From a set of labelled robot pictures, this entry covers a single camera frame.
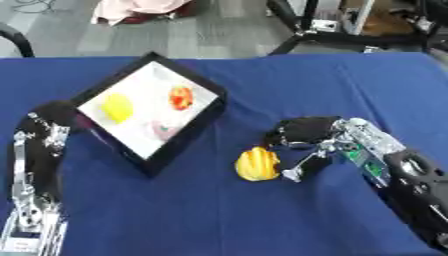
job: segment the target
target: blue tablecloth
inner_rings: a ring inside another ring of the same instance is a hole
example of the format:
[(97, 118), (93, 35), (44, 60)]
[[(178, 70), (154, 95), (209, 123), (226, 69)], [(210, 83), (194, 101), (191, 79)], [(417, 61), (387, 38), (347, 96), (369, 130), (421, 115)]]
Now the blue tablecloth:
[[(27, 110), (68, 99), (130, 61), (0, 60), (0, 146)], [(301, 184), (251, 183), (233, 168), (281, 119), (341, 115), (371, 120), (448, 170), (448, 78), (432, 59), (344, 54), (180, 62), (227, 88), (226, 112), (153, 180), (90, 135), (73, 136), (62, 168), (70, 214), (63, 255), (436, 254), (350, 163), (336, 161)], [(293, 164), (303, 154), (282, 157)], [(2, 197), (2, 222), (10, 207)]]

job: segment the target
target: wire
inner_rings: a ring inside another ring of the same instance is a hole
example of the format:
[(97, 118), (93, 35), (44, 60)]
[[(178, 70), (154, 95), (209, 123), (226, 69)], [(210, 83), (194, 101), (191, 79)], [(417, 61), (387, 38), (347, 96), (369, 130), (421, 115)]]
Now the wire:
[[(15, 0), (16, 5), (13, 5), (11, 9), (15, 12), (28, 13), (28, 14), (38, 14), (46, 13), (48, 11), (54, 12), (53, 4), (56, 0)], [(32, 6), (42, 6), (43, 8), (38, 11), (27, 11), (24, 9), (29, 9)]]

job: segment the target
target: metal frame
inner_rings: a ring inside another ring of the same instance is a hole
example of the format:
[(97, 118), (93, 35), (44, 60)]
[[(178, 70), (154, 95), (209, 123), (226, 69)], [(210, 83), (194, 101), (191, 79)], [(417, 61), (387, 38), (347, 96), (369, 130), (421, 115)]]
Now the metal frame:
[(20, 31), (0, 22), (0, 37), (10, 40), (19, 49), (23, 57), (34, 57), (30, 42)]
[(339, 44), (356, 44), (388, 48), (389, 45), (418, 45), (423, 51), (428, 51), (428, 39), (435, 32), (425, 34), (415, 28), (409, 35), (367, 36), (345, 32), (324, 32), (312, 27), (313, 19), (319, 0), (308, 0), (302, 17), (294, 14), (286, 0), (268, 0), (268, 8), (293, 32), (294, 34), (278, 46), (269, 55), (285, 54), (293, 50), (304, 41), (330, 42)]

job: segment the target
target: yellow object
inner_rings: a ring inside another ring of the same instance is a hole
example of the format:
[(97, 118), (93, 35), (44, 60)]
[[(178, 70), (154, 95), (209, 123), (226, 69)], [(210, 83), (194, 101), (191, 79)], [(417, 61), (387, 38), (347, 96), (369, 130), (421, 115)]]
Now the yellow object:
[(106, 101), (101, 105), (101, 109), (118, 124), (126, 121), (133, 114), (131, 101), (120, 93), (107, 96)]
[(278, 177), (275, 165), (280, 163), (274, 152), (269, 152), (262, 147), (241, 154), (235, 163), (238, 175), (249, 181), (272, 180)]

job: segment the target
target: office chair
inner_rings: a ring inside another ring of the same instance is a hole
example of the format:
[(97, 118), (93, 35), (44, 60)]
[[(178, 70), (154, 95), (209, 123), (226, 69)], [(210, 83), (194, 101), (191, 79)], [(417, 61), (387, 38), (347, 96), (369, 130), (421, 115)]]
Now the office chair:
[(28, 39), (16, 29), (1, 22), (0, 37), (4, 37), (11, 41), (19, 49), (23, 57), (34, 57), (34, 52)]
[(363, 47), (378, 47), (387, 49), (390, 45), (418, 45), (422, 51), (428, 52), (430, 48), (448, 48), (446, 41), (434, 43), (436, 35), (443, 25), (448, 25), (448, 0), (420, 0), (421, 12), (425, 13), (428, 21), (433, 25), (422, 30), (418, 22), (410, 22), (413, 32), (405, 35), (383, 35), (370, 36), (361, 34), (350, 34), (345, 31), (322, 31), (315, 28), (314, 17), (319, 0), (307, 0), (303, 16), (295, 15), (287, 0), (268, 0), (268, 9), (277, 16), (294, 34), (278, 46), (269, 55), (284, 54), (293, 50), (298, 44), (305, 41), (316, 41), (323, 43), (348, 43), (351, 45), (362, 45)]
[(425, 8), (423, 13), (429, 21), (435, 22), (435, 28), (429, 47), (448, 52), (448, 37), (438, 36), (442, 27), (448, 27), (448, 0), (422, 0)]

